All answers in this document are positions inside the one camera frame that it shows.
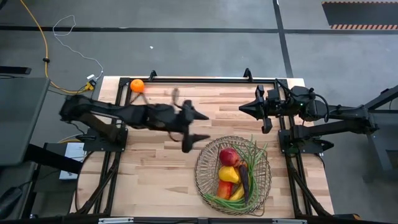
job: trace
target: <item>woven basket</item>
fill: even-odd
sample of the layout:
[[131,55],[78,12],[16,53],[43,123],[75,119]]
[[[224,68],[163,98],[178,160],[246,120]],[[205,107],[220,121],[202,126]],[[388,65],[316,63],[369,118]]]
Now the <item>woven basket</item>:
[[[221,167],[218,155],[220,151],[226,147],[232,147],[232,145],[239,146],[245,153],[255,154],[262,151],[254,144],[249,147],[250,141],[237,136],[226,136],[216,139],[209,143],[200,153],[196,166],[195,166],[195,182],[198,187],[198,191],[204,201],[219,212],[223,212],[228,215],[254,215],[262,216],[265,211],[265,201],[268,197],[271,189],[271,168],[267,161],[267,153],[264,152],[259,162],[254,167],[254,177],[256,178],[258,187],[258,199],[254,202],[254,206],[245,211],[232,210],[230,208],[218,205],[215,202],[207,200],[204,195],[211,194],[216,195],[218,189],[218,170]],[[255,200],[257,195],[253,193],[249,199],[248,204],[251,204]]]

